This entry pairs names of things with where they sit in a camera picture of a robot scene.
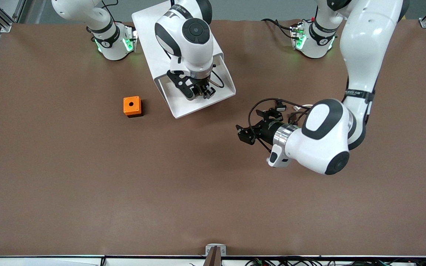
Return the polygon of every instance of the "white metal bracket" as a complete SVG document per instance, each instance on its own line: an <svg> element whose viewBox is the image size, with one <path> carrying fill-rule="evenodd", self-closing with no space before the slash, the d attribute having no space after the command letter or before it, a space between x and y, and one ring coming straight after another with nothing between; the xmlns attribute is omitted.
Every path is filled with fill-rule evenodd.
<svg viewBox="0 0 426 266"><path fill-rule="evenodd" d="M1 33L8 33L11 31L12 23L9 24L9 28L1 28Z"/></svg>
<svg viewBox="0 0 426 266"><path fill-rule="evenodd" d="M419 17L419 23L422 28L426 28L426 23L423 22L423 19L421 17Z"/></svg>
<svg viewBox="0 0 426 266"><path fill-rule="evenodd" d="M214 248L215 246L220 249L221 256L226 256L226 245L216 243L208 244L205 246L205 256L208 256L208 252L210 252L210 249Z"/></svg>

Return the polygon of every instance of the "green led light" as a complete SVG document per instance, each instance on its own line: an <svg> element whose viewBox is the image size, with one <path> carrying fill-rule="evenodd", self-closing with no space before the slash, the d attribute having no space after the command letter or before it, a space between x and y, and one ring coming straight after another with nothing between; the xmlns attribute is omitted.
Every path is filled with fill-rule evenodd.
<svg viewBox="0 0 426 266"><path fill-rule="evenodd" d="M331 49L331 46L333 45L333 41L335 40L335 37L333 37L330 41L330 46L328 47L328 50Z"/></svg>
<svg viewBox="0 0 426 266"><path fill-rule="evenodd" d="M132 42L129 39L126 40L123 38L123 43L125 44L126 50L128 52L132 51Z"/></svg>
<svg viewBox="0 0 426 266"><path fill-rule="evenodd" d="M101 48L99 47L99 43L98 43L98 41L97 41L96 39L95 39L95 44L96 44L96 46L98 47L98 51L99 51L99 52L102 52L102 51L101 51Z"/></svg>
<svg viewBox="0 0 426 266"><path fill-rule="evenodd" d="M302 37L299 40L297 40L297 49L301 50L306 40L307 40L306 35L305 34L302 35Z"/></svg>

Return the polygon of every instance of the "white stand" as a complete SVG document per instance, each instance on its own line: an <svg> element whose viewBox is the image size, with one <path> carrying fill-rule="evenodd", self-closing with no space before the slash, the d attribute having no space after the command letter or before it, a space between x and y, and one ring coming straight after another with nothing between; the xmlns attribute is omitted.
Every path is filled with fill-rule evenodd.
<svg viewBox="0 0 426 266"><path fill-rule="evenodd" d="M154 79L157 88L167 102L172 115L175 118L180 118L235 95L236 88L228 68L226 68L224 64L223 51L218 45L218 42L216 42L213 34L211 34L213 38L213 64L216 64L213 70L223 80L224 88L216 88L213 84L210 84L216 90L211 98L203 99L202 96L198 96L189 101L180 90L175 87L174 83L167 77L167 71L170 69L170 59L157 42L154 33L156 21L164 15L169 8L170 1L165 1L133 13L132 21L136 27L144 56L147 59L147 65L149 65L152 74L152 79ZM221 85L214 74L211 75L211 80Z"/></svg>

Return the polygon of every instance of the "wire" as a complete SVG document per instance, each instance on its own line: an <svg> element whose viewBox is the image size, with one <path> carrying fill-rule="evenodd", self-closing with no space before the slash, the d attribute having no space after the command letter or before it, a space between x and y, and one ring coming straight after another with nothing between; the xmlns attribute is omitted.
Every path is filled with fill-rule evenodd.
<svg viewBox="0 0 426 266"><path fill-rule="evenodd" d="M251 110L249 111L249 113L247 114L247 125L249 126L249 129L250 129L250 131L252 132L252 134L254 135L254 137L262 144L262 146L264 146L264 148L269 152L269 153L271 153L271 149L269 149L269 147L267 147L266 145L265 145L265 143L264 142L262 142L262 140L260 139L260 138L258 138L257 137L257 135L256 135L256 133L254 132L254 130L252 130L252 124L251 124L251 113L254 111L254 109L258 106L258 105L260 105L261 103L263 103L263 102L266 102L266 101L281 101L281 102L284 102L284 103L287 103L287 104L290 104L290 105L293 105L293 106L298 106L298 107L301 107L301 108L303 108L303 109L306 109L306 110L310 110L310 108L308 108L308 107L305 107L305 106L301 106L301 105L299 105L299 104L296 104L296 103L294 103L294 102L289 102L289 101L286 101L286 100L282 100L282 99L279 99L279 98L266 98L266 99L262 99L262 100L260 100L260 101L258 101L252 108L251 108Z"/></svg>
<svg viewBox="0 0 426 266"><path fill-rule="evenodd" d="M280 25L278 20L275 20L275 21L274 21L274 20L271 20L270 18L264 18L264 19L263 19L263 20L261 20L261 21L270 21L270 22L274 23L274 25L276 25L277 27L279 27L280 31L282 31L282 33L283 33L285 36L289 37L290 39L298 40L298 38L297 38L297 37L292 37L292 36L290 36L289 34L287 34L286 32L284 32L284 29L286 29L286 30L290 30L290 27L292 27L293 25L291 25L290 27L286 27L286 26Z"/></svg>
<svg viewBox="0 0 426 266"><path fill-rule="evenodd" d="M323 264L321 264L321 262L319 262L319 261L317 261L317 260L315 260L315 259L308 259L308 260L309 260L312 264L314 264L314 262L316 262L316 263L318 263L318 265L323 266Z"/></svg>
<svg viewBox="0 0 426 266"><path fill-rule="evenodd" d="M116 2L114 3L114 4L108 4L108 5L105 5L105 7L111 7L111 6L115 6L115 5L118 5L119 4L119 0L116 0Z"/></svg>
<svg viewBox="0 0 426 266"><path fill-rule="evenodd" d="M283 28L283 29L290 30L290 28L289 28L289 27L286 27L286 26L284 26L284 25L280 25L278 20L271 20L270 18L264 18L264 19L263 19L263 20L261 20L261 21L270 21L270 22L274 23L277 27L281 27L281 28Z"/></svg>
<svg viewBox="0 0 426 266"><path fill-rule="evenodd" d="M274 263L272 263L272 261L270 261L270 260L266 260L265 262L269 263L271 266L277 266Z"/></svg>
<svg viewBox="0 0 426 266"><path fill-rule="evenodd" d="M213 82L213 81L211 81L211 79L210 79L210 82L211 83L213 83L215 86L217 86L218 88L224 88L224 82L223 82L223 80L220 78L220 76L218 76L218 74L216 74L213 70L212 70L212 73L220 80L220 82L221 82L221 86L220 85L218 85L218 84L216 84L215 82Z"/></svg>
<svg viewBox="0 0 426 266"><path fill-rule="evenodd" d="M172 59L172 57L170 57L170 54L167 51L164 50L164 52L165 54L167 54L167 56L169 56L170 59Z"/></svg>
<svg viewBox="0 0 426 266"><path fill-rule="evenodd" d="M298 108L297 106L294 106L294 109L295 109L296 111L298 111L298 110L300 110L301 108Z"/></svg>
<svg viewBox="0 0 426 266"><path fill-rule="evenodd" d="M298 113L301 113L301 115L300 115L298 118L296 118L294 122L298 122L298 121L300 121L300 119L302 118L302 116L304 116L304 115L307 115L307 114L308 114L308 112L294 112L294 113L291 113L291 114L289 115L288 123L292 123L292 121L291 121L292 117L293 117L294 115L297 115Z"/></svg>
<svg viewBox="0 0 426 266"><path fill-rule="evenodd" d="M103 3L103 6L101 8L106 8L106 10L109 13L109 16L111 17L112 20L115 20L115 18L113 17L113 15L111 15L111 12L108 9L108 6L105 4L105 2L103 0L101 0L101 2Z"/></svg>

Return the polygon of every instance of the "black cable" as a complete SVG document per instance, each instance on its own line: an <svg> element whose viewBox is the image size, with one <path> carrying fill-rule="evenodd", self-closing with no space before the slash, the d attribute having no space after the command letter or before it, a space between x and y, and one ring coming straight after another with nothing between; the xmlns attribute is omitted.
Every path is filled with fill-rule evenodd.
<svg viewBox="0 0 426 266"><path fill-rule="evenodd" d="M263 19L263 20L261 20L261 21L270 21L270 22L274 23L274 25L276 25L277 27L279 27L280 31L282 31L282 33L283 33L285 36L289 37L290 39L298 40L298 38L297 38L297 37L292 37L292 36L290 36L289 34L287 34L286 32L284 32L284 29L286 29L286 30L290 30L290 27L286 27L286 26L280 25L278 20L275 20L275 21L274 21L274 20L271 20L270 18L264 18L264 19Z"/></svg>
<svg viewBox="0 0 426 266"><path fill-rule="evenodd" d="M108 11L109 16L111 17L111 19L115 20L115 18L113 17L113 15L111 15L111 12L109 11L108 6L105 4L105 2L103 0L101 0L101 3L103 3L103 7L101 7L101 8L106 8L106 10Z"/></svg>
<svg viewBox="0 0 426 266"><path fill-rule="evenodd" d="M170 54L167 51L164 50L164 52L165 54L167 54L167 56L169 56L170 59L172 59L172 57L170 57Z"/></svg>
<svg viewBox="0 0 426 266"><path fill-rule="evenodd" d="M264 18L264 19L263 19L263 20L261 20L261 21L270 21L270 22L274 23L277 27L281 27L281 28L283 28L283 29L289 29L289 30L290 30L290 28L289 28L289 27L286 27L286 26L284 26L284 25L280 25L278 20L271 20L270 18Z"/></svg>
<svg viewBox="0 0 426 266"><path fill-rule="evenodd" d="M291 264L291 266L297 266L298 264L301 264L301 263L303 263L303 264L305 264L306 266L310 266L310 265L308 265L308 263L306 262L306 261L304 261L304 260L299 260L298 262L296 262L296 263L294 263L294 264Z"/></svg>
<svg viewBox="0 0 426 266"><path fill-rule="evenodd" d="M274 263L272 263L272 261L270 261L270 260L266 260L265 262L269 263L271 266L277 266Z"/></svg>
<svg viewBox="0 0 426 266"><path fill-rule="evenodd" d="M291 122L292 122L292 121L291 121L291 118L292 118L294 115L297 115L298 113L301 113L301 115L300 115L298 118L296 118L296 119L295 119L295 122L300 121L300 118L301 118L303 115L306 115L306 114L307 114L307 112L301 112L301 111L297 111L297 112L291 113L291 114L289 115L289 120L288 120L288 122L289 122L289 123L291 123Z"/></svg>
<svg viewBox="0 0 426 266"><path fill-rule="evenodd" d="M377 262L376 261L354 261L352 264L350 264L349 266L376 266Z"/></svg>
<svg viewBox="0 0 426 266"><path fill-rule="evenodd" d="M289 102L289 101L286 101L286 100L282 100L282 99L279 99L279 98L266 98L266 99L262 99L262 100L260 100L260 101L258 101L252 108L251 108L251 110L249 111L249 113L247 114L247 125L249 126L249 129L250 129L250 131L252 132L252 134L254 135L254 137L262 144L262 146L264 146L264 148L269 152L269 153L271 153L271 149L269 149L269 147L267 147L265 144L264 144L264 142L262 142L262 140L260 139L260 138L258 138L257 137L257 135L256 135L256 133L254 132L254 130L252 130L252 124L251 124L251 113L254 111L254 109L258 106L258 105L260 105L261 103L263 103L263 102L266 102L266 101L281 101L281 102L284 102L284 103L287 103L287 104L290 104L290 105L293 105L293 106L298 106L298 107L300 107L300 108L303 108L303 109L305 109L305 110L310 110L310 108L308 108L308 107L305 107L305 106L301 106L301 105L298 105L298 104L296 104L296 103L294 103L294 102Z"/></svg>
<svg viewBox="0 0 426 266"><path fill-rule="evenodd" d="M321 264L321 262L319 262L319 261L317 261L317 260L315 260L315 259L308 259L308 260L309 260L309 261L311 261L312 263L313 263L313 262L316 262L316 263L318 263L318 265L323 266L323 264Z"/></svg>
<svg viewBox="0 0 426 266"><path fill-rule="evenodd" d="M219 86L218 88L220 88L220 89L222 89L222 88L224 88L224 82L223 82L223 80L220 78L220 76L218 76L218 74L216 74L213 70L212 70L212 73L220 80L220 82L221 82L221 86Z"/></svg>
<svg viewBox="0 0 426 266"><path fill-rule="evenodd" d="M119 4L119 0L116 0L116 2L114 4L108 4L108 5L105 5L105 7L111 7L111 6L115 6L115 5L118 5L118 4Z"/></svg>

